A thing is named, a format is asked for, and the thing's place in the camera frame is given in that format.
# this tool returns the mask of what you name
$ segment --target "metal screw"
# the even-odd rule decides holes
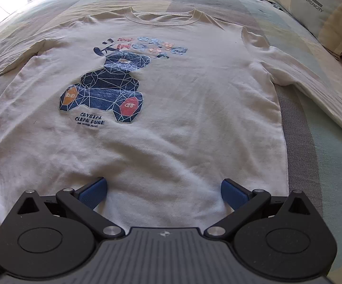
[[[115,225],[111,225],[111,226],[107,226],[105,227],[102,232],[105,235],[109,235],[109,236],[116,236],[119,233],[121,233],[121,228]]]
[[[211,236],[222,236],[226,233],[226,230],[220,226],[212,226],[207,230],[208,234]]]

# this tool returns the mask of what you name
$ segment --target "geometric blue bear print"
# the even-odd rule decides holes
[[[94,50],[104,56],[98,48]],[[83,104],[99,110],[113,110],[119,122],[131,123],[134,120],[142,108],[143,97],[137,92],[138,80],[129,73],[146,67],[151,59],[129,51],[108,50],[114,52],[105,56],[103,68],[86,73],[80,83],[65,90],[60,97],[60,110],[69,111]]]

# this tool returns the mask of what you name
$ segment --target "plaid bedspread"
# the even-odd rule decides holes
[[[92,15],[130,5],[138,11],[154,12],[196,8],[264,36],[270,45],[292,55],[322,78],[342,75],[340,62],[308,30],[289,14],[258,0],[34,0],[0,24],[0,44],[17,43],[84,16],[86,11]],[[6,78],[0,80],[0,95],[9,83]],[[296,88],[276,86],[276,91],[287,143],[289,187],[308,194],[333,232],[338,254],[331,274],[337,280],[342,270],[342,129]]]

